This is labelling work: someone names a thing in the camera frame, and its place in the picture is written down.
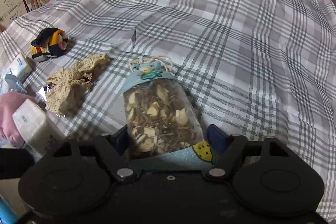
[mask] white string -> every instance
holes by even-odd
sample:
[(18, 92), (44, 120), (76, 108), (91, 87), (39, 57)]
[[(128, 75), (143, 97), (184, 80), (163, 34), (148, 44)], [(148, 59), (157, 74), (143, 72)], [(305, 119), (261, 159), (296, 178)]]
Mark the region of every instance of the white string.
[[(159, 58), (164, 59), (163, 57), (166, 59), (167, 62), (169, 62), (169, 67), (167, 67), (166, 64), (162, 60), (159, 59)], [(172, 71), (173, 70), (173, 62), (171, 61), (170, 57), (165, 56), (165, 55), (152, 56), (151, 58), (147, 58), (146, 60), (143, 60), (143, 59), (134, 59), (132, 61), (129, 61), (128, 65), (130, 66), (131, 71), (133, 71), (133, 65), (134, 64), (138, 64), (138, 65), (140, 65), (140, 64), (149, 64), (149, 63), (152, 63), (154, 61), (160, 62), (160, 64), (162, 66), (164, 66), (164, 68), (165, 68), (166, 71)]]

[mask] gray plaid fabric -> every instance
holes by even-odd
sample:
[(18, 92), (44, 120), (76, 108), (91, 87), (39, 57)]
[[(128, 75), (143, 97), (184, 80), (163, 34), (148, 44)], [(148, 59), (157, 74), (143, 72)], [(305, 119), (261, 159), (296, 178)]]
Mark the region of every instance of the gray plaid fabric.
[(0, 35), (1, 68), (46, 27), (74, 37), (63, 57), (36, 66), (30, 92), (90, 53), (113, 60), (79, 113), (53, 120), (67, 136), (125, 125), (119, 91), (127, 61), (167, 55), (197, 116), (228, 134), (286, 142), (325, 182), (318, 212), (336, 217), (336, 8), (330, 0), (53, 0)]

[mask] clear plastic bag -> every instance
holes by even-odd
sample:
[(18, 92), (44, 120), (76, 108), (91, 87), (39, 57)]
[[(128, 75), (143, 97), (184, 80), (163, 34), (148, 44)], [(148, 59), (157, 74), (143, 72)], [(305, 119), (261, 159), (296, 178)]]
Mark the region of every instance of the clear plastic bag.
[(181, 85), (155, 79), (124, 93), (133, 159), (174, 152), (203, 140), (194, 109)]

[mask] plush toy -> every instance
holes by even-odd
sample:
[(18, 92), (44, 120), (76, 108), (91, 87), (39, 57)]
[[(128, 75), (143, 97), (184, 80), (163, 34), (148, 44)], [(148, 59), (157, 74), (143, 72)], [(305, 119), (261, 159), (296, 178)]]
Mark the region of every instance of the plush toy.
[(38, 62), (50, 57), (58, 57), (65, 53), (68, 36), (61, 29), (46, 28), (31, 42), (32, 59)]

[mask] metal screw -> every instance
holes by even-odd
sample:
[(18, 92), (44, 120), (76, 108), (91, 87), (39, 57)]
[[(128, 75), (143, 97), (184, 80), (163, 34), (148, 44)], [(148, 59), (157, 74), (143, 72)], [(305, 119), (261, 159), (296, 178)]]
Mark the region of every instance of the metal screw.
[(121, 168), (117, 171), (117, 175), (122, 178), (130, 177), (134, 172), (130, 168)]
[(174, 176), (167, 176), (167, 180), (175, 180), (176, 179), (176, 177), (174, 177)]
[(225, 175), (225, 171), (220, 168), (214, 168), (209, 170), (209, 175), (213, 177), (222, 177), (223, 175)]

